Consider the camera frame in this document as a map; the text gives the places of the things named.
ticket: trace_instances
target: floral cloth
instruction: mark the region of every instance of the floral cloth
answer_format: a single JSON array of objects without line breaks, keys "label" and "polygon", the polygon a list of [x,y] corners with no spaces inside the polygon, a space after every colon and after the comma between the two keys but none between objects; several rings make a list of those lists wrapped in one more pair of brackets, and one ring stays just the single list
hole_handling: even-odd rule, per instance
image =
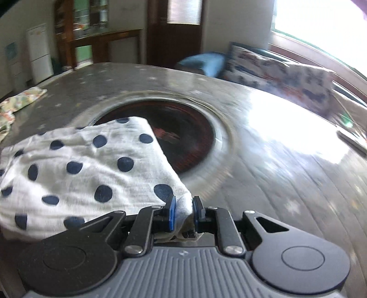
[{"label": "floral cloth", "polygon": [[15,121],[13,112],[19,111],[21,108],[33,103],[46,92],[46,89],[32,87],[0,103],[0,142],[9,133],[10,125]]},{"label": "floral cloth", "polygon": [[326,68],[282,62],[233,46],[224,79],[272,93],[325,116],[333,74]]}]

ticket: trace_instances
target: door glass panel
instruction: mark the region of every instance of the door glass panel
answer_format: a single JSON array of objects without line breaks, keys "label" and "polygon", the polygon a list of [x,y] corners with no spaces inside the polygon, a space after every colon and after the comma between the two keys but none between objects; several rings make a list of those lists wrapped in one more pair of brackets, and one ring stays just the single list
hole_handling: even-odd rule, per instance
[{"label": "door glass panel", "polygon": [[168,0],[168,24],[200,25],[203,0]]}]

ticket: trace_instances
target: white refrigerator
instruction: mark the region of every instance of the white refrigerator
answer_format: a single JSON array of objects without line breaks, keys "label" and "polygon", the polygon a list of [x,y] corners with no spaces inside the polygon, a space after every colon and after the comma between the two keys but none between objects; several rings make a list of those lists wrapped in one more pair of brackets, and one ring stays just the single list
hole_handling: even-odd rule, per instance
[{"label": "white refrigerator", "polygon": [[28,29],[27,40],[33,82],[38,84],[54,75],[47,41],[46,24]]}]

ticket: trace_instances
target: sofa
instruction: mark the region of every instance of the sofa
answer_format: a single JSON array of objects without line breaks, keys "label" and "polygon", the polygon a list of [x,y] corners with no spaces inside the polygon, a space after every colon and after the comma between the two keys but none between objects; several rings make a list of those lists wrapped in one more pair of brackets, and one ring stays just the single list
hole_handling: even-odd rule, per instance
[{"label": "sofa", "polygon": [[367,130],[367,104],[333,81],[332,70],[301,64],[273,52],[230,43],[227,54],[185,58],[176,69],[231,81],[285,98],[354,132]]}]

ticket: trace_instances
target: patterned cushion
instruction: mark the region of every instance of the patterned cushion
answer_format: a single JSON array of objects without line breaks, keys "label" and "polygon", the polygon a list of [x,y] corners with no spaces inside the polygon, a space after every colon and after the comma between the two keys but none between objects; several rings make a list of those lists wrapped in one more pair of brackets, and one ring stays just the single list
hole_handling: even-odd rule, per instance
[{"label": "patterned cushion", "polygon": [[319,115],[328,112],[333,71],[278,61],[235,45],[230,52],[225,79],[278,95]]}]

